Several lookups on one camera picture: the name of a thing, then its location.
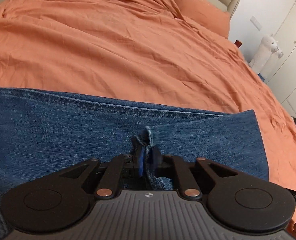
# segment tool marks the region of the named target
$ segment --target wrinkled fabric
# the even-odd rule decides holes
[[[253,111],[228,115],[79,94],[0,89],[0,201],[21,183],[92,157],[108,162],[131,152],[131,138],[145,127],[154,130],[150,143],[160,146],[163,154],[187,161],[203,156],[269,178]],[[169,181],[154,179],[152,186],[163,182],[163,189],[171,188]],[[6,233],[0,216],[0,237]]]
[[[176,107],[253,109],[270,181],[296,190],[296,126],[238,48],[173,0],[6,0],[0,87]]]

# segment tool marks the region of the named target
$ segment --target pillow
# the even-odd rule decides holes
[[[228,38],[230,15],[207,0],[174,0],[184,16],[218,35]]]

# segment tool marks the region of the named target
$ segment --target white wardrobe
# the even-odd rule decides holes
[[[296,117],[296,2],[289,15],[275,35],[284,56],[271,57],[264,67],[271,71],[265,83],[271,88],[277,100]]]

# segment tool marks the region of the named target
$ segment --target white stuffed animal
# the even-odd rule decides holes
[[[249,63],[249,66],[255,73],[259,74],[269,60],[271,54],[276,52],[278,52],[278,58],[281,58],[284,55],[282,50],[278,47],[277,41],[275,41],[272,36],[263,36],[258,51]]]

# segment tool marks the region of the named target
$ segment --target wall socket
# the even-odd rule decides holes
[[[257,30],[260,31],[263,28],[262,25],[257,21],[257,19],[254,16],[250,18],[250,21],[257,28]]]

